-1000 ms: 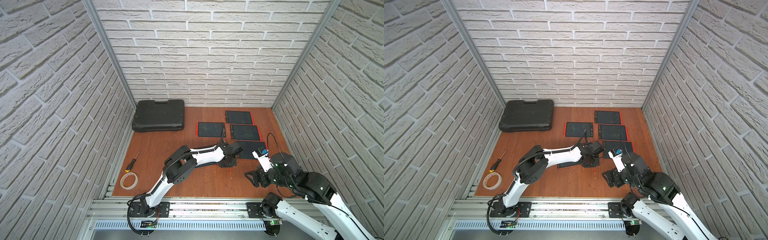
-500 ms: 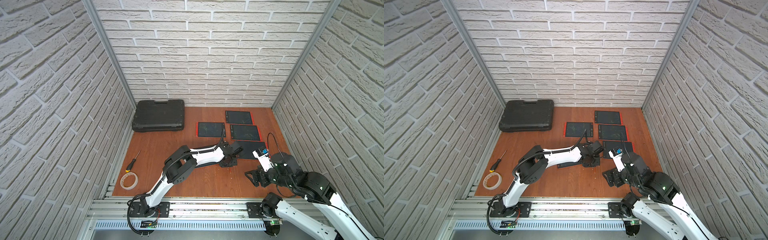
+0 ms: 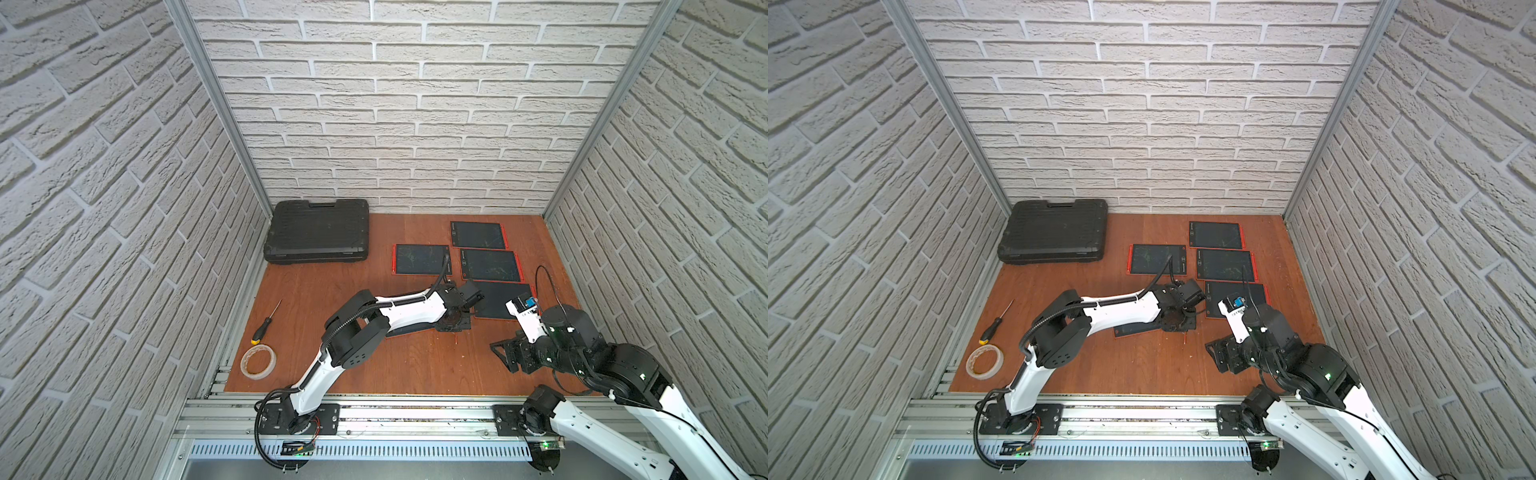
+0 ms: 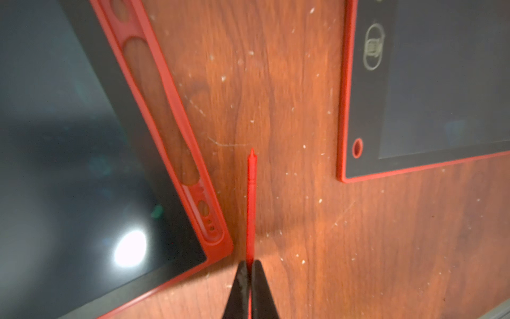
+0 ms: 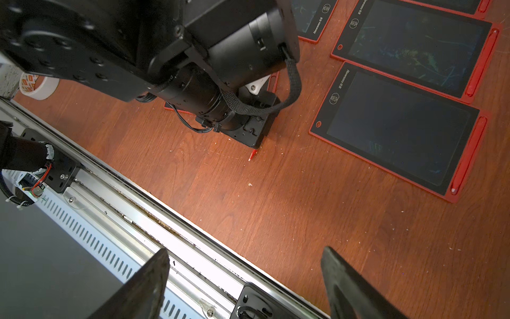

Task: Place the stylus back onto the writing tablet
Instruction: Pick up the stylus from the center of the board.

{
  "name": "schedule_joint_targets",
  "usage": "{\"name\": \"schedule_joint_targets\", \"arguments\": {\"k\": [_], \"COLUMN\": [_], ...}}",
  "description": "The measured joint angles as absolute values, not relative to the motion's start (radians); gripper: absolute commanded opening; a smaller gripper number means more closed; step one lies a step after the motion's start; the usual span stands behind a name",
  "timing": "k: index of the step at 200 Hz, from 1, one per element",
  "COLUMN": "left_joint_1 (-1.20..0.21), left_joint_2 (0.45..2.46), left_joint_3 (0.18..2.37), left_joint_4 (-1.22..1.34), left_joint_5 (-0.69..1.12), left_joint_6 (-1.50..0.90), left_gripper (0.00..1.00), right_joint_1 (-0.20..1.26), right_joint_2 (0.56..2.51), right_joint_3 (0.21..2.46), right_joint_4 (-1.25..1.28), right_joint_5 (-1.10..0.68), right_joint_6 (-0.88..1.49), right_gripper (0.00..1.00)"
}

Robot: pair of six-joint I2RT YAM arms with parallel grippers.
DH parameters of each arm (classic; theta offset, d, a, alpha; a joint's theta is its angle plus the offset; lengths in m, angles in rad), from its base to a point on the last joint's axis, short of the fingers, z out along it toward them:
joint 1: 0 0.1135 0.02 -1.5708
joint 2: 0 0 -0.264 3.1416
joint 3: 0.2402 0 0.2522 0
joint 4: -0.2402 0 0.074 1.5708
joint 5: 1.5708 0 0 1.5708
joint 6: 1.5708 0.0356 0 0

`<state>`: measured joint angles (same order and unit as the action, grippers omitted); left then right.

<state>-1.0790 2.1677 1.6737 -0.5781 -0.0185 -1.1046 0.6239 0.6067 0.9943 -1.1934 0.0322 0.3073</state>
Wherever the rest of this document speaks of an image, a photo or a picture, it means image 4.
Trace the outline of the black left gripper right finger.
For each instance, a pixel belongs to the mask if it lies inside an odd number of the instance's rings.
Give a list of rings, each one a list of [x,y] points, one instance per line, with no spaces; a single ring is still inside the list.
[[[255,260],[252,264],[251,292],[252,319],[280,319],[262,263],[259,260]]]

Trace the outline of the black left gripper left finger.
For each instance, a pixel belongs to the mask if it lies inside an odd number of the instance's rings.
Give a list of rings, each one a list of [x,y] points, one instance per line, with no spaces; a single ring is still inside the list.
[[[251,318],[250,273],[246,261],[239,263],[222,319]]]

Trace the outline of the red stylus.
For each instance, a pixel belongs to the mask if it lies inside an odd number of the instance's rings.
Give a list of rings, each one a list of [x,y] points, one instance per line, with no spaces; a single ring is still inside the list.
[[[254,318],[252,314],[252,266],[255,254],[256,234],[256,166],[257,156],[252,148],[248,156],[248,186],[246,208],[246,265],[248,270],[248,318]]]

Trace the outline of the red tablet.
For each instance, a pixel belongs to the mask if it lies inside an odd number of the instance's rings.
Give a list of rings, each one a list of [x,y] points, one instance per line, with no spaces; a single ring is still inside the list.
[[[232,253],[203,165],[180,184],[122,61],[143,11],[1,2],[1,317],[102,318]]]
[[[508,153],[508,1],[346,2],[340,181]]]

